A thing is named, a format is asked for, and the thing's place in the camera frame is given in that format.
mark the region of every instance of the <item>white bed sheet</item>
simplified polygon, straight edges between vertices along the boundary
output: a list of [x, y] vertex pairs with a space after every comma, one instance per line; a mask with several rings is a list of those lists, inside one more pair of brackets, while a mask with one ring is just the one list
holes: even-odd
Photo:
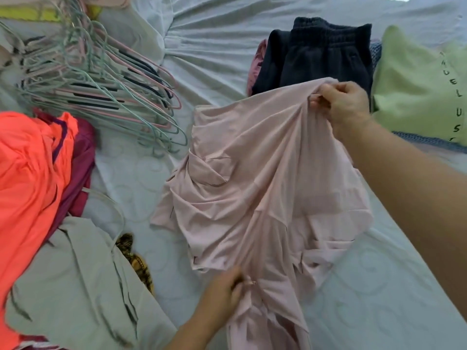
[[[163, 65], [177, 78], [184, 105], [176, 117], [187, 131], [194, 106], [244, 98], [259, 42], [272, 29], [290, 29], [297, 16], [346, 25], [370, 22], [374, 38], [395, 23], [428, 46], [451, 39], [467, 43], [462, 18], [467, 1], [462, 0], [135, 0], [134, 8], [140, 18], [130, 33], [124, 27], [127, 11], [108, 12], [101, 20], [111, 34], [155, 60], [165, 48]], [[423, 149], [467, 172], [466, 155]], [[172, 167], [170, 157], [156, 159], [134, 139], [102, 131], [92, 187], [122, 207], [125, 231], [135, 234], [135, 249], [149, 263], [156, 297], [179, 326], [194, 311], [203, 287], [190, 269], [182, 235], [149, 225]], [[466, 323], [368, 191], [375, 228], [354, 243], [323, 287], [303, 302], [314, 349], [465, 348]], [[115, 210], [95, 197], [85, 215], [112, 235], [121, 229]], [[210, 349], [226, 349], [224, 333]]]

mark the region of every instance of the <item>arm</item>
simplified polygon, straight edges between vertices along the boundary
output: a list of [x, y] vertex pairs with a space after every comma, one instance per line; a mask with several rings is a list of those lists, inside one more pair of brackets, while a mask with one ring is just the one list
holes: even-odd
[[164, 350], [204, 350], [235, 312], [242, 298], [243, 275], [234, 267], [209, 284], [195, 313], [182, 325]]
[[374, 122], [355, 83], [322, 95], [334, 135], [467, 319], [467, 176]]

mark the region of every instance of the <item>pile of hangers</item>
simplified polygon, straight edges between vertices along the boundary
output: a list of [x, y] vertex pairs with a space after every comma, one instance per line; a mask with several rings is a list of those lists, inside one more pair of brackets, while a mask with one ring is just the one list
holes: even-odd
[[68, 111], [168, 152], [186, 146], [187, 136], [174, 118], [173, 110], [182, 105], [169, 83], [175, 84], [173, 76], [110, 37], [86, 15], [82, 0], [53, 6], [61, 27], [51, 36], [21, 41], [0, 22], [15, 37], [11, 66], [20, 71], [15, 86], [21, 97], [52, 114]]

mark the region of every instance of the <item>elastic waistband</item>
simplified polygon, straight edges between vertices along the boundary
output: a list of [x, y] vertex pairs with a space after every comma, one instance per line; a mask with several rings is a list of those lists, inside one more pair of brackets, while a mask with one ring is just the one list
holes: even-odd
[[328, 21], [326, 21], [324, 18], [321, 18], [321, 17], [313, 17], [313, 18], [297, 17], [295, 18], [294, 23], [293, 23], [293, 29], [302, 28], [302, 27], [311, 27], [311, 26], [318, 26], [318, 27], [321, 27], [324, 29], [330, 29], [330, 30], [358, 28], [358, 27], [351, 27], [351, 26], [334, 25], [332, 23], [329, 23]]
[[370, 47], [371, 24], [360, 27], [345, 27], [326, 23], [299, 27], [295, 27], [294, 24], [294, 28], [290, 31], [289, 46], [337, 47], [355, 45], [357, 47]]

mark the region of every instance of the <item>brown patterned fabric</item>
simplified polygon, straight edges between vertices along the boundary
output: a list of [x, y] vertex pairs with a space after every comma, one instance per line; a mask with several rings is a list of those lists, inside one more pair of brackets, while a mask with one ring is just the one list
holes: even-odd
[[154, 285], [152, 283], [152, 277], [149, 273], [149, 268], [146, 262], [136, 253], [131, 252], [131, 246], [133, 245], [133, 234], [125, 233], [117, 240], [115, 245], [120, 249], [123, 256], [130, 262], [136, 274], [148, 288], [149, 292], [154, 295]]

